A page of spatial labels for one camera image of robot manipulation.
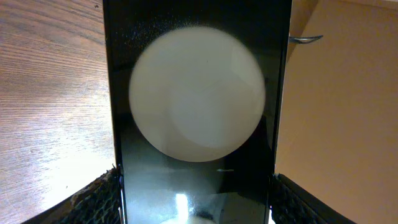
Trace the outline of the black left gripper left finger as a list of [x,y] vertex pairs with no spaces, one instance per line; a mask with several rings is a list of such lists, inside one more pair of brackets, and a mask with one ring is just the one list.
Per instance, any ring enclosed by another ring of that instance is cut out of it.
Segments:
[[112,168],[26,223],[121,223],[119,172]]

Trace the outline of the black Galaxy flip phone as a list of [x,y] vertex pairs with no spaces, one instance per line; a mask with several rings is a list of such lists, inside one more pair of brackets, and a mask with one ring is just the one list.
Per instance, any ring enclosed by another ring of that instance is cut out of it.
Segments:
[[291,9],[104,2],[124,223],[267,223]]

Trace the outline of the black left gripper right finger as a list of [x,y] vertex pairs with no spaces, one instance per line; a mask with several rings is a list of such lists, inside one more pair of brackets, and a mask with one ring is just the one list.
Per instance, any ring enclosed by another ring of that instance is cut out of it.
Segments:
[[283,174],[274,174],[269,195],[276,224],[354,224]]

